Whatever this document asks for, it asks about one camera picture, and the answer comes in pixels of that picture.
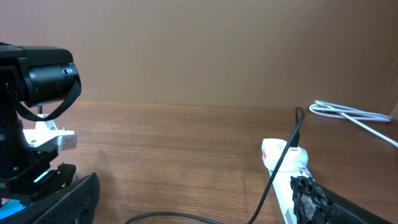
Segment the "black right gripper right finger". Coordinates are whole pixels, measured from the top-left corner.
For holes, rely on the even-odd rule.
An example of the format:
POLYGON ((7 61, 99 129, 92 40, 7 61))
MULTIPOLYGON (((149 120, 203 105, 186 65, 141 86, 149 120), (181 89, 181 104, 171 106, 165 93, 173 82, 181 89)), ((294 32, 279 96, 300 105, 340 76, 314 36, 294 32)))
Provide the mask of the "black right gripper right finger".
POLYGON ((370 211, 316 183, 312 178, 290 178, 293 213, 306 224, 390 224, 370 211))

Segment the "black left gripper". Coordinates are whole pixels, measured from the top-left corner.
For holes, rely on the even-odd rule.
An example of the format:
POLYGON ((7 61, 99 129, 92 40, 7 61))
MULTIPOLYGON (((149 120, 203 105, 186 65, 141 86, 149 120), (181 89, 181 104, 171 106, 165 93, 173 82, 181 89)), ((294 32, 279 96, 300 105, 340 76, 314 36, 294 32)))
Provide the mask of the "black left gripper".
POLYGON ((55 146, 40 146, 1 162, 1 198, 32 203, 70 185, 76 166, 62 163, 52 170, 50 162, 57 156, 55 146))

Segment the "white power strip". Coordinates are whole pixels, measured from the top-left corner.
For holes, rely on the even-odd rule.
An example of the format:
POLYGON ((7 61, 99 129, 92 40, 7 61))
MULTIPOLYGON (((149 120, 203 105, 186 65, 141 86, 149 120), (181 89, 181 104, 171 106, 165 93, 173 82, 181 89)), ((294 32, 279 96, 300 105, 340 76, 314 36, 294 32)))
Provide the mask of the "white power strip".
POLYGON ((290 181, 291 177, 300 176, 312 178, 310 171, 304 167, 292 172, 278 172, 272 183, 286 224, 297 224, 297 217, 294 214, 293 190, 290 186, 290 181))

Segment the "blue Galaxy smartphone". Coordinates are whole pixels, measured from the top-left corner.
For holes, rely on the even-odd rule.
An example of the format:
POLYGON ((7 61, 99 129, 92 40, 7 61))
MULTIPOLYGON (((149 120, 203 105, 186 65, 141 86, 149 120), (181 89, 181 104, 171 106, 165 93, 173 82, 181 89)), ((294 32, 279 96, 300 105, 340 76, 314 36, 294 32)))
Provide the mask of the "blue Galaxy smartphone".
POLYGON ((11 215, 24 210, 25 206, 19 200, 7 199, 1 201, 1 219, 10 217, 11 215))

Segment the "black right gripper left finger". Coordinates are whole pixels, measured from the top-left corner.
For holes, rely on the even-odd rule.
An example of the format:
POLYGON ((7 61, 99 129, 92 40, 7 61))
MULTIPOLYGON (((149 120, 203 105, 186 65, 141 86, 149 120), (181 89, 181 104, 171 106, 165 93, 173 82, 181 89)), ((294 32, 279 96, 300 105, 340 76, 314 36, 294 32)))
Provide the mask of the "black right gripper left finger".
POLYGON ((92 223, 100 199, 97 173, 1 219, 1 223, 92 223))

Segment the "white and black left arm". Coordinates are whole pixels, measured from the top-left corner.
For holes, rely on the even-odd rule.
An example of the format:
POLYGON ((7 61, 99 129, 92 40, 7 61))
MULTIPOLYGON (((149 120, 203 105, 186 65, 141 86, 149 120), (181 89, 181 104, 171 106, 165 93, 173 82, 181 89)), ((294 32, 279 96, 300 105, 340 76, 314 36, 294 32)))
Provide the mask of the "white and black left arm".
POLYGON ((76 134, 55 119, 81 89, 68 50, 1 43, 1 198, 30 204, 73 182, 73 164, 50 163, 76 146, 76 134))

